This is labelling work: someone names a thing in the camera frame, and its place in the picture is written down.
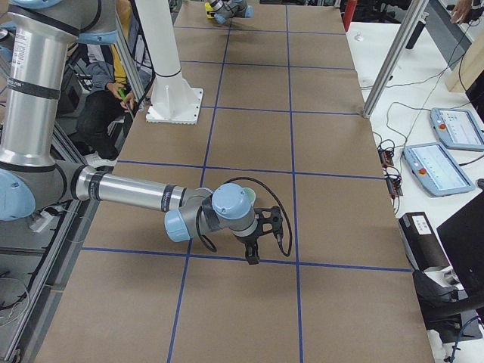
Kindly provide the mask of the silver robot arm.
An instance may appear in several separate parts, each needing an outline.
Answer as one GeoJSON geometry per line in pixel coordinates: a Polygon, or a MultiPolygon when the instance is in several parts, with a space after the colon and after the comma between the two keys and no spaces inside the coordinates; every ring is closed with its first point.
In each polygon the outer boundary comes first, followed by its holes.
{"type": "Polygon", "coordinates": [[[234,17],[251,18],[253,7],[246,0],[222,1],[214,0],[206,2],[213,10],[213,17],[218,24],[224,24],[234,17]]]}
{"type": "Polygon", "coordinates": [[[1,218],[13,221],[66,200],[99,200],[163,212],[169,238],[201,239],[227,228],[244,245],[249,264],[259,262],[258,240],[273,234],[289,256],[292,230],[281,203],[255,208],[238,178],[215,190],[190,189],[112,175],[90,166],[55,160],[50,153],[68,46],[114,43],[112,1],[12,1],[16,25],[8,105],[1,140],[1,218]]]}

